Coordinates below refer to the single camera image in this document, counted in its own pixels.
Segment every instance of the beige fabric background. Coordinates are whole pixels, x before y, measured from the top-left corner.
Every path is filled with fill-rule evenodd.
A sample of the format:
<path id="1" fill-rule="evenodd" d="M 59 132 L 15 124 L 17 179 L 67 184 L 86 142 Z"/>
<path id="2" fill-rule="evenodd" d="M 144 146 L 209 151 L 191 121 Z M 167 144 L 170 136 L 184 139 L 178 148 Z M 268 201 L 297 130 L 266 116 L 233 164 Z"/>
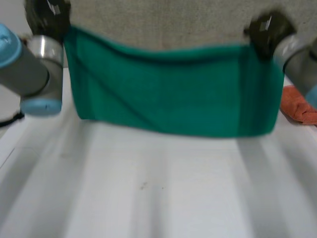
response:
<path id="1" fill-rule="evenodd" d="M 115 41 L 164 50 L 243 42 L 253 16 L 283 6 L 308 37 L 317 37 L 317 0 L 71 0 L 72 23 Z"/>

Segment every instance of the robotic arm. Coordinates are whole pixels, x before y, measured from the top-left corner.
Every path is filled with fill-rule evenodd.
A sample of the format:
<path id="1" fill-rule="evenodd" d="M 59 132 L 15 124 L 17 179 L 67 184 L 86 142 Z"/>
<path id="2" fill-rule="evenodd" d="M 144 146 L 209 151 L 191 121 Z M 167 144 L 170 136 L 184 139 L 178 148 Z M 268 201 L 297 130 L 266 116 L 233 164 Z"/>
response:
<path id="1" fill-rule="evenodd" d="M 245 34 L 249 35 L 259 58 L 273 59 L 306 101 L 317 109 L 317 39 L 307 42 L 279 10 L 253 20 Z"/>
<path id="2" fill-rule="evenodd" d="M 26 0 L 25 10 L 33 33 L 28 47 L 0 24 L 0 83 L 21 97 L 23 113 L 56 115 L 62 105 L 63 37 L 70 26 L 70 3 Z"/>
<path id="3" fill-rule="evenodd" d="M 63 37 L 70 26 L 65 0 L 25 0 L 33 37 L 28 48 L 0 24 L 0 83 L 21 97 L 23 113 L 56 115 L 62 105 Z M 307 43 L 279 10 L 262 14 L 245 30 L 261 60 L 274 60 L 317 108 L 317 39 Z"/>

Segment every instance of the green cloth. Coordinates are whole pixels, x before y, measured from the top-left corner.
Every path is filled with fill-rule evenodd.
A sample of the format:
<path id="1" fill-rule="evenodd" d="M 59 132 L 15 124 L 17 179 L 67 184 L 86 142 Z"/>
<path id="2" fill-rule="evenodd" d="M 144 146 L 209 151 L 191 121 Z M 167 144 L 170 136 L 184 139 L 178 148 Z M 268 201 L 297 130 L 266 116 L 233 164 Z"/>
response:
<path id="1" fill-rule="evenodd" d="M 249 46 L 149 52 L 75 26 L 64 43 L 82 119 L 213 137 L 274 128 L 284 76 Z"/>

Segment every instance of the orange cloth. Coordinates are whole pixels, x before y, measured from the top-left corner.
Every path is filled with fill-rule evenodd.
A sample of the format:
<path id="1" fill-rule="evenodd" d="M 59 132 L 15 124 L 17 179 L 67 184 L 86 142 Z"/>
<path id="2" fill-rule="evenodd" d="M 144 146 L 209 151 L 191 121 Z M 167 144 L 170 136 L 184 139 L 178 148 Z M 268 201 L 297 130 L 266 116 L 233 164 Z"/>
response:
<path id="1" fill-rule="evenodd" d="M 303 125 L 317 124 L 317 111 L 306 102 L 294 86 L 283 88 L 281 109 L 293 120 L 301 122 Z"/>

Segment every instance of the light blue arm joint cap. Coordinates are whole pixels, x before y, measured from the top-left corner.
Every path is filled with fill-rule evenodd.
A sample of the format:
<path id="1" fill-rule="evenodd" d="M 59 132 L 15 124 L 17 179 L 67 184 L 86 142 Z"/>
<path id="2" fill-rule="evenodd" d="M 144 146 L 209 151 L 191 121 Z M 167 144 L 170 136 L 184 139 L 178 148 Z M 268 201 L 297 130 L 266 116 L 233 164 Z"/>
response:
<path id="1" fill-rule="evenodd" d="M 19 37 L 0 23 L 0 69 L 15 62 L 21 52 L 22 43 Z"/>
<path id="2" fill-rule="evenodd" d="M 30 116 L 47 117 L 60 113 L 62 101 L 56 99 L 29 99 L 20 103 L 21 111 Z"/>
<path id="3" fill-rule="evenodd" d="M 317 109 L 317 85 L 315 85 L 305 96 L 306 101 Z"/>

